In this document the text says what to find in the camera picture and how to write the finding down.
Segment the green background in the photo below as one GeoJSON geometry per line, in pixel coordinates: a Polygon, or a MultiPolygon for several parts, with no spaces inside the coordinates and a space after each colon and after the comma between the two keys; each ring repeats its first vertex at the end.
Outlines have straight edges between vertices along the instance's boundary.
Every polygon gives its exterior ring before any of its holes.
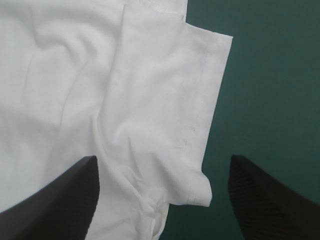
{"type": "Polygon", "coordinates": [[[211,206],[171,205],[161,240],[244,239],[232,154],[320,204],[320,1],[189,0],[187,22],[234,38],[202,166],[211,206]]]}

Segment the textured black plastic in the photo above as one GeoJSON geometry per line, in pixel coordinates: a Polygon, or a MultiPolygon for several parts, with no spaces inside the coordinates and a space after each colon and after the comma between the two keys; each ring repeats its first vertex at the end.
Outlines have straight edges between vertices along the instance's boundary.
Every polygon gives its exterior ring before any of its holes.
{"type": "Polygon", "coordinates": [[[99,198],[95,156],[79,160],[24,201],[0,214],[1,240],[84,240],[99,198]]]}
{"type": "Polygon", "coordinates": [[[232,156],[230,200],[246,240],[320,240],[320,207],[244,156],[232,156]]]}

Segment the white fabric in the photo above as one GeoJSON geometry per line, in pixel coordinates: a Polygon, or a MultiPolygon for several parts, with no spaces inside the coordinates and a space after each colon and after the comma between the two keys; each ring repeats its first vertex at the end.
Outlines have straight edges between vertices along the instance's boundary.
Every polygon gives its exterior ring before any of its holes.
{"type": "Polygon", "coordinates": [[[88,240],[158,239],[169,203],[210,204],[201,164],[232,38],[172,2],[0,0],[0,211],[90,155],[88,240]]]}

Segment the short sleeve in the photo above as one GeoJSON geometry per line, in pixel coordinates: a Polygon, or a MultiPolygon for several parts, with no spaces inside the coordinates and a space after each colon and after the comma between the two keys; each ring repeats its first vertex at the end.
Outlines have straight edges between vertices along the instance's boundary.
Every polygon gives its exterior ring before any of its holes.
{"type": "Polygon", "coordinates": [[[210,204],[201,168],[231,43],[172,14],[125,5],[98,128],[108,159],[141,195],[210,204]]]}

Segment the white shirt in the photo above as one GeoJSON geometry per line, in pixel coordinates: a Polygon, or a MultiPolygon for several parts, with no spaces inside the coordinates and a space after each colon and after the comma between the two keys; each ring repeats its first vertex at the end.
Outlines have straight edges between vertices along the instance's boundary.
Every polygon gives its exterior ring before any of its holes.
{"type": "Polygon", "coordinates": [[[90,155],[88,240],[156,240],[169,204],[210,204],[201,165],[232,38],[171,3],[0,0],[0,211],[90,155]]]}

